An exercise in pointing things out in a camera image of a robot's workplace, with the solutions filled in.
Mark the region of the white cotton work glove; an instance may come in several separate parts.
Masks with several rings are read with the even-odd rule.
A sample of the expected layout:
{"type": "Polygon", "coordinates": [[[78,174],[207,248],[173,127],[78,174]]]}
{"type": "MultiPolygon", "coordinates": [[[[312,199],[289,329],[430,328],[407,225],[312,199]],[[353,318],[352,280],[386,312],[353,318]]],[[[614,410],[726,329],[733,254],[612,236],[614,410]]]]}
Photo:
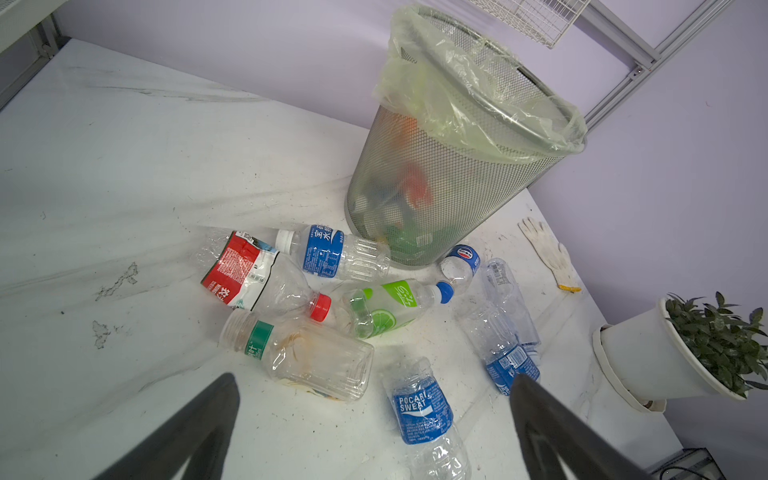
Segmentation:
{"type": "Polygon", "coordinates": [[[558,288],[571,293],[580,292],[581,287],[567,248],[555,238],[551,229],[532,217],[524,218],[518,227],[543,264],[552,272],[558,288]]]}

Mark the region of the small bottle blue Pepsi label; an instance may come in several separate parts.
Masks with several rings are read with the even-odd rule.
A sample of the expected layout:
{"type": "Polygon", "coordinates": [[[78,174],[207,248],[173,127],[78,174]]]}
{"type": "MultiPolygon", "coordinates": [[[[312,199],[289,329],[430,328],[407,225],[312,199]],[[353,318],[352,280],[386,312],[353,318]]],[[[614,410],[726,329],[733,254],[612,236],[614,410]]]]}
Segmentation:
{"type": "Polygon", "coordinates": [[[470,287],[480,264],[480,256],[473,247],[458,244],[438,263],[438,268],[454,294],[461,295],[470,287]]]}

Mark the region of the green bin liner bag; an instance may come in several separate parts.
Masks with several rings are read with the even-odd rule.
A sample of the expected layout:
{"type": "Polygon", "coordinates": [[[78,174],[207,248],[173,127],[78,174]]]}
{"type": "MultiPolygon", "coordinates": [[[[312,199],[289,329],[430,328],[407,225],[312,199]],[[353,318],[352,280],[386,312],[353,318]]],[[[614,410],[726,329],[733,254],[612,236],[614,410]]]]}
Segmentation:
{"type": "Polygon", "coordinates": [[[586,146],[574,105],[501,45],[421,4],[393,14],[374,94],[431,139],[477,160],[529,164],[586,146]]]}

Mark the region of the clear bottle red white label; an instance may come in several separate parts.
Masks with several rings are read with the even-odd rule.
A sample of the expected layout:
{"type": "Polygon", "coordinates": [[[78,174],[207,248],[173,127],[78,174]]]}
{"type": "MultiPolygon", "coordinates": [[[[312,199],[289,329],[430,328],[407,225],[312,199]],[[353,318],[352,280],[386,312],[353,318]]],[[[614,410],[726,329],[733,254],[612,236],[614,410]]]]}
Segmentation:
{"type": "Polygon", "coordinates": [[[225,305],[265,318],[303,314],[326,320],[332,299],[313,289],[287,255],[244,231],[198,227],[193,254],[201,286],[225,305]]]}

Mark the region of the grey mesh waste bin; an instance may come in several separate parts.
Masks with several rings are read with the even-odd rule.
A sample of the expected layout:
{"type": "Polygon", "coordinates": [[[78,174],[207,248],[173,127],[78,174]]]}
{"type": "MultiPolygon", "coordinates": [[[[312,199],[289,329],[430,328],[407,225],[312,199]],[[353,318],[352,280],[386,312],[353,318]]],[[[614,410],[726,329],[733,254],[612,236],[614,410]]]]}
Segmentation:
{"type": "Polygon", "coordinates": [[[355,233],[386,243],[395,263],[424,267],[563,158],[529,164],[477,160],[379,103],[346,196],[346,214],[355,233]]]}

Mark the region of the tall clear bottle faint label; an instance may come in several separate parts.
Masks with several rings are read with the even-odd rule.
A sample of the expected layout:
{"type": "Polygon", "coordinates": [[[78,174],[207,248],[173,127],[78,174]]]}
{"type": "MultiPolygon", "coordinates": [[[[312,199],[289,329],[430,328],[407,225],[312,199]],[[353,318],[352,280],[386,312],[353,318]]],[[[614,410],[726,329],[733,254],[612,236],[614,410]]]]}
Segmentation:
{"type": "Polygon", "coordinates": [[[538,349],[541,340],[522,292],[512,271],[501,258],[491,259],[483,270],[483,288],[487,298],[495,304],[514,325],[518,339],[534,364],[539,366],[538,349]]]}

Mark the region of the white mesh wall shelf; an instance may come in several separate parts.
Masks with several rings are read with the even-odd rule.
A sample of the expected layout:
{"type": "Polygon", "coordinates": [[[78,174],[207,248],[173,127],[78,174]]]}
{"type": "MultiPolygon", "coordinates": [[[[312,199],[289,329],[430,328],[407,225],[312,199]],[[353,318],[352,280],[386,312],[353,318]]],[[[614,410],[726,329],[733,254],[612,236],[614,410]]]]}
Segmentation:
{"type": "Polygon", "coordinates": [[[0,50],[4,52],[66,0],[1,0],[0,50]]]}

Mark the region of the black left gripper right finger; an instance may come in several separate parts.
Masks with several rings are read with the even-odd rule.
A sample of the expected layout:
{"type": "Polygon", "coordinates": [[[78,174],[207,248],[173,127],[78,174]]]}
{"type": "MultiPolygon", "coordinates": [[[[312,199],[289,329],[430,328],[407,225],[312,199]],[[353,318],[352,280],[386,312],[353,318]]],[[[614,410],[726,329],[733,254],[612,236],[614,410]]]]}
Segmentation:
{"type": "Polygon", "coordinates": [[[526,375],[509,396],[520,450],[531,479],[648,479],[553,395],[526,375]]]}

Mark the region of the clear bottle blue label white cap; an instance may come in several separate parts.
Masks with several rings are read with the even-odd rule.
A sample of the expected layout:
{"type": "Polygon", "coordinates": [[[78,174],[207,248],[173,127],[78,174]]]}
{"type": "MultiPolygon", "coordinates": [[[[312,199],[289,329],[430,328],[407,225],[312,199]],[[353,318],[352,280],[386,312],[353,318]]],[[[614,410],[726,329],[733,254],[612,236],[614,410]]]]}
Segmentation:
{"type": "Polygon", "coordinates": [[[320,224],[279,229],[275,247],[305,273],[322,278],[374,282],[384,279],[391,265],[386,244],[320,224]]]}

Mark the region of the Pocari Sweat bottle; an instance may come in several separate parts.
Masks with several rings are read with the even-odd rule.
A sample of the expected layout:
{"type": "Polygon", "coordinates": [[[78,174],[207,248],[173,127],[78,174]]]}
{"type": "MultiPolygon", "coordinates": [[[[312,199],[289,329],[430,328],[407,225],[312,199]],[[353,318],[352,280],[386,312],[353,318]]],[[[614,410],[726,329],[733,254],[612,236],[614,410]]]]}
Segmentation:
{"type": "Polygon", "coordinates": [[[413,479],[469,479],[471,465],[453,410],[425,357],[388,366],[382,383],[406,445],[413,479]]]}

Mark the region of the square clear bottle green band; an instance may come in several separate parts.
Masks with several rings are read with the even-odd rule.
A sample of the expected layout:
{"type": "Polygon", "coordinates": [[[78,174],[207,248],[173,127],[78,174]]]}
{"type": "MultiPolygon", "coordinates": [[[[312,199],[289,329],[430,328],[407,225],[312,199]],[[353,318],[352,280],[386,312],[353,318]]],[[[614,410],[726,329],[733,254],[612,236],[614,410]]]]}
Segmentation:
{"type": "Polygon", "coordinates": [[[325,398],[354,402],[369,386],[374,347],[303,316],[262,320],[236,309],[219,345],[258,360],[276,381],[325,398]]]}

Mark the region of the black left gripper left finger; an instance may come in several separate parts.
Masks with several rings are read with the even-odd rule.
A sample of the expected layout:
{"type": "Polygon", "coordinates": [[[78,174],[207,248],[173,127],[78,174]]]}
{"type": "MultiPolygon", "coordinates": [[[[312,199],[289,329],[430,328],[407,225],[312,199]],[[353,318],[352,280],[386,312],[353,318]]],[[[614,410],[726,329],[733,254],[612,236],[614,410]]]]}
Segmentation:
{"type": "Polygon", "coordinates": [[[235,377],[224,373],[99,479],[219,479],[240,405],[235,377]]]}

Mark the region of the clear bottle green label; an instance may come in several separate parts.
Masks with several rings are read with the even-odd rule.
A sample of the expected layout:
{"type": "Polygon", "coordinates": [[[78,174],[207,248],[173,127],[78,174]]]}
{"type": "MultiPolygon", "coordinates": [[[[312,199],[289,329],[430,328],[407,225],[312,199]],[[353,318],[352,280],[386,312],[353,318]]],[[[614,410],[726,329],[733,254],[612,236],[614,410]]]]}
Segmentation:
{"type": "Polygon", "coordinates": [[[428,284],[405,279],[370,284],[343,292],[335,313],[348,333],[369,339],[420,319],[434,307],[449,303],[454,294],[445,281],[428,284]]]}

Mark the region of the potted green plant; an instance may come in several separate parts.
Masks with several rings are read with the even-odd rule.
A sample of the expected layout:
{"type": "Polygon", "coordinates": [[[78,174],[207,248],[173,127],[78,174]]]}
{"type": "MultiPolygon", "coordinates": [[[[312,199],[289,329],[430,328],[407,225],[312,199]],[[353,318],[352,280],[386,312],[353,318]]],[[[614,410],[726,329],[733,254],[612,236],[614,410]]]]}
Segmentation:
{"type": "Polygon", "coordinates": [[[616,325],[593,332],[592,346],[609,384],[632,408],[663,413],[667,401],[719,395],[744,401],[718,380],[685,345],[666,302],[616,325]]]}

